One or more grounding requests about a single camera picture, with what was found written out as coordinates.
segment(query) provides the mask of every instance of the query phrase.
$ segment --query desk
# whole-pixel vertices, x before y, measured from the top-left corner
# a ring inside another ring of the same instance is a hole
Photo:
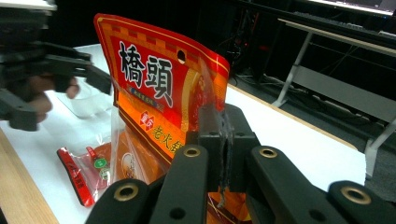
[[[282,91],[273,105],[280,107],[286,102],[286,94],[292,82],[307,87],[312,91],[319,92],[325,96],[333,98],[345,105],[352,106],[376,118],[387,121],[389,125],[375,140],[369,139],[365,149],[367,160],[366,174],[373,176],[375,168],[376,152],[378,148],[390,137],[396,130],[396,102],[386,97],[362,90],[360,88],[349,85],[332,77],[327,77],[319,72],[301,66],[301,60],[308,48],[309,42],[313,35],[322,35],[331,39],[355,45],[360,48],[376,51],[396,58],[396,49],[389,49],[375,44],[353,39],[347,36],[330,33],[327,31],[312,28],[293,21],[286,21],[288,26],[307,31],[306,39],[300,49],[299,54],[291,67],[289,75],[283,85]]]
[[[93,56],[103,58],[100,53]],[[0,133],[0,168],[3,172],[9,171],[7,175],[0,174],[0,206],[11,224],[32,223],[32,220],[37,220],[35,223],[56,223],[56,220],[83,223],[91,211],[79,204],[56,150],[59,147],[74,149],[98,133],[108,133],[111,113],[106,111],[78,119],[53,91],[49,91],[48,96],[54,107],[37,132],[13,130],[6,122],[0,122],[5,134]],[[327,190],[337,180],[364,185],[364,155],[349,143],[233,86],[227,89],[226,102],[243,110],[262,145],[284,151],[318,188]],[[13,197],[17,192],[21,196]]]

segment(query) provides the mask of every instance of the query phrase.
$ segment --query table surface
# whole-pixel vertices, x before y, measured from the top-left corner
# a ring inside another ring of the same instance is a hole
[[[99,68],[100,46],[92,46]],[[0,206],[9,223],[83,223],[91,208],[79,204],[69,177],[56,155],[60,147],[78,152],[110,133],[111,110],[76,117],[47,92],[54,107],[37,132],[24,132],[0,122]],[[327,190],[338,180],[364,185],[365,159],[349,143],[229,85],[226,103],[240,107],[264,146],[282,150],[309,181]]]

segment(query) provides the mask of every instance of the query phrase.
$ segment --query computer monitor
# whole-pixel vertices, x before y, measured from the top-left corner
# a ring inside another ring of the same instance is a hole
[[[396,13],[396,0],[300,0],[307,3],[320,4],[325,7],[333,7],[351,10],[363,14],[371,14],[380,17],[393,17]]]

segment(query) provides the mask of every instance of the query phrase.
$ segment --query dark background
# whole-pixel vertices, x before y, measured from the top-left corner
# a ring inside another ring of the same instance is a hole
[[[255,0],[285,11],[351,21],[373,30],[396,33],[394,20],[320,7],[295,0]],[[57,0],[41,40],[78,47],[99,43],[96,13],[114,14],[178,32],[226,57],[233,73],[247,70],[258,82],[262,74],[285,80],[303,44],[305,32],[284,26],[275,16],[236,7],[221,0],[101,1]],[[396,100],[396,61],[389,56],[314,36],[303,65],[367,91]],[[344,57],[351,53],[353,57]]]

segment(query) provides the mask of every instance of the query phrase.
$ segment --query hang hole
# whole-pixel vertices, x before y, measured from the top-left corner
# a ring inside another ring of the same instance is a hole
[[[180,63],[184,64],[186,62],[186,54],[182,50],[179,50],[177,52],[177,59]]]

